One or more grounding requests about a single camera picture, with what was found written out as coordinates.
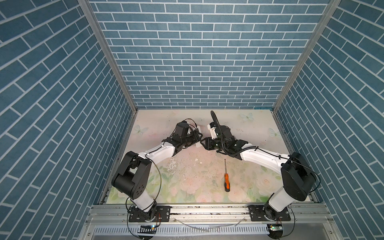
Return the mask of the orange black screwdriver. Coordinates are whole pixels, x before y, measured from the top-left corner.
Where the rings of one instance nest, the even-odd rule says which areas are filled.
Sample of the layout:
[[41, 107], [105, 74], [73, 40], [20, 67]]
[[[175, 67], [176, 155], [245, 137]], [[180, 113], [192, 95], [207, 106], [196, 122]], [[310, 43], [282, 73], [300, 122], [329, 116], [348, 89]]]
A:
[[225, 160], [225, 174], [224, 174], [224, 187], [226, 192], [230, 192], [231, 187], [230, 187], [230, 181], [229, 181], [229, 175], [227, 172], [227, 162]]

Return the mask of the white remote control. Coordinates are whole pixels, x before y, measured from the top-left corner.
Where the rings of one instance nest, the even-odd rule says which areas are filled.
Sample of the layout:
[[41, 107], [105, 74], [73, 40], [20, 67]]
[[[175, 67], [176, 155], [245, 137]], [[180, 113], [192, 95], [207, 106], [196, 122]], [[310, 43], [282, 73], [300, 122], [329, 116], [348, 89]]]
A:
[[201, 148], [201, 147], [203, 147], [203, 145], [201, 144], [201, 139], [197, 139], [196, 147], [197, 147], [197, 148]]

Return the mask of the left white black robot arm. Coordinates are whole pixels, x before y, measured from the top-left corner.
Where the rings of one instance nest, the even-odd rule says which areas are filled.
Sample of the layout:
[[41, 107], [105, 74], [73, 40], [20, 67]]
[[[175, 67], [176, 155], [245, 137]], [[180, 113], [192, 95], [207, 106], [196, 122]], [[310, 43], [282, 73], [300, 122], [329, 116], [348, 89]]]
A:
[[200, 142], [202, 136], [196, 123], [190, 124], [188, 119], [177, 123], [160, 145], [141, 153], [126, 153], [112, 178], [112, 186], [126, 194], [140, 211], [149, 213], [157, 204], [146, 191], [152, 166], [157, 167], [161, 161]]

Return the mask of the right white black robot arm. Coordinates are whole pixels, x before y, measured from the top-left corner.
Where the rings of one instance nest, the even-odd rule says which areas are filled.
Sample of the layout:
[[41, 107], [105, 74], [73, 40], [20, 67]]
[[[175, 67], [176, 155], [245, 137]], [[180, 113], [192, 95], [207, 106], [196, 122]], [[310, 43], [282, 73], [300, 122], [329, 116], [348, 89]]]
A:
[[227, 126], [207, 125], [211, 136], [201, 140], [208, 151], [218, 153], [272, 170], [280, 175], [283, 186], [274, 192], [263, 207], [269, 220], [276, 220], [293, 202], [303, 202], [316, 182], [316, 174], [299, 153], [291, 155], [274, 153], [236, 139]]

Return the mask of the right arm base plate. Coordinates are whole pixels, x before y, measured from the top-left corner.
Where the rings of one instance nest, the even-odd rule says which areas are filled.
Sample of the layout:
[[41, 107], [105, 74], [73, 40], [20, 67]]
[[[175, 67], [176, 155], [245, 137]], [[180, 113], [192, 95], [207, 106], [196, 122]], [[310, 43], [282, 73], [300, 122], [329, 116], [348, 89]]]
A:
[[266, 205], [248, 205], [250, 218], [252, 222], [265, 222], [265, 221], [291, 221], [291, 216], [287, 207], [281, 212], [277, 212], [268, 204]]

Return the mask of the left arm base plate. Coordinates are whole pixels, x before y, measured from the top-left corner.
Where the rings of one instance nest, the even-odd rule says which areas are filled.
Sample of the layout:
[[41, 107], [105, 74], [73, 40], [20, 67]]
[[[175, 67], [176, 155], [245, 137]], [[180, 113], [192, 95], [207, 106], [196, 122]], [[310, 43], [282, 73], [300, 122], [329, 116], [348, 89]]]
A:
[[152, 207], [148, 212], [140, 210], [137, 206], [130, 206], [130, 223], [155, 222], [156, 217], [160, 217], [158, 222], [169, 222], [171, 214], [171, 206], [156, 206]]

